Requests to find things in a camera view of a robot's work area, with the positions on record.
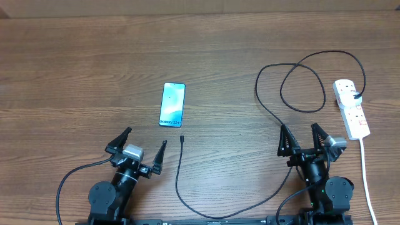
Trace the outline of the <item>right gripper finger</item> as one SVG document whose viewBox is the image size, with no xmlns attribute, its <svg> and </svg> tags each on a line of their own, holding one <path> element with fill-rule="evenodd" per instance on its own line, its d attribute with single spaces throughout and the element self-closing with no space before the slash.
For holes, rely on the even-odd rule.
<svg viewBox="0 0 400 225">
<path fill-rule="evenodd" d="M 318 123 L 311 125 L 312 138 L 314 143 L 314 149 L 319 153 L 325 153 L 324 141 L 329 136 Z"/>
<path fill-rule="evenodd" d="M 280 140 L 277 149 L 277 155 L 282 157 L 292 156 L 301 149 L 292 132 L 286 125 L 281 125 Z"/>
</svg>

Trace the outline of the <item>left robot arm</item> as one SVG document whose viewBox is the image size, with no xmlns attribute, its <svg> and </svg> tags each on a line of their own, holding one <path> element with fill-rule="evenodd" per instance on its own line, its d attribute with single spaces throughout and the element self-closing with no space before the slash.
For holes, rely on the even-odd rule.
<svg viewBox="0 0 400 225">
<path fill-rule="evenodd" d="M 126 208 L 135 185 L 140 177 L 149 179 L 153 174 L 160 175 L 162 172 L 167 141 L 162 142 L 152 166 L 148 166 L 142 163 L 144 150 L 126 144 L 131 131 L 127 127 L 105 148 L 111 155 L 110 163 L 117 170 L 112 181 L 98 182 L 90 189 L 88 224 L 134 224 L 134 219 L 126 216 Z"/>
</svg>

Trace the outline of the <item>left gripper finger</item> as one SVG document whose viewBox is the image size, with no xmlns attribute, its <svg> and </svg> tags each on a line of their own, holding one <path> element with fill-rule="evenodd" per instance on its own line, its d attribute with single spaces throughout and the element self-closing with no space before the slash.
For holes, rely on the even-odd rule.
<svg viewBox="0 0 400 225">
<path fill-rule="evenodd" d="M 105 151 L 109 154 L 117 154 L 123 152 L 123 147 L 128 139 L 129 133 L 132 131 L 131 127 L 127 127 L 118 137 L 109 142 Z"/>
<path fill-rule="evenodd" d="M 162 173 L 164 152 L 166 150 L 167 142 L 168 142 L 167 140 L 164 140 L 162 142 L 162 145 L 154 158 L 153 166 L 152 166 L 152 173 L 154 173 L 154 174 L 160 175 Z"/>
</svg>

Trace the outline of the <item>Samsung Galaxy smartphone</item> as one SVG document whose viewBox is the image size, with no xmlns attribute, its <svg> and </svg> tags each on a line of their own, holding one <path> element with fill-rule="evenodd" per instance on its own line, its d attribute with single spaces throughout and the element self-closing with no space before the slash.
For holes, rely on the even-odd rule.
<svg viewBox="0 0 400 225">
<path fill-rule="evenodd" d="M 159 125 L 180 128 L 183 121 L 183 110 L 186 85 L 167 82 L 164 84 Z"/>
</svg>

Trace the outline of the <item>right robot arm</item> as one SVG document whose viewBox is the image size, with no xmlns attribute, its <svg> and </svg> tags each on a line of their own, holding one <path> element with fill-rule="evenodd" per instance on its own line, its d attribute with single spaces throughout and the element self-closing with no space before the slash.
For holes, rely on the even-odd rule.
<svg viewBox="0 0 400 225">
<path fill-rule="evenodd" d="M 354 184 L 346 177 L 329 175 L 331 164 L 347 148 L 343 137 L 328 135 L 321 126 L 311 125 L 313 147 L 300 147 L 286 125 L 281 125 L 277 155 L 288 157 L 287 166 L 299 169 L 305 187 L 288 196 L 276 211 L 276 223 L 282 224 L 352 224 L 345 213 L 350 210 Z M 308 193 L 311 207 L 302 208 L 291 219 L 280 216 L 281 209 L 291 199 Z"/>
</svg>

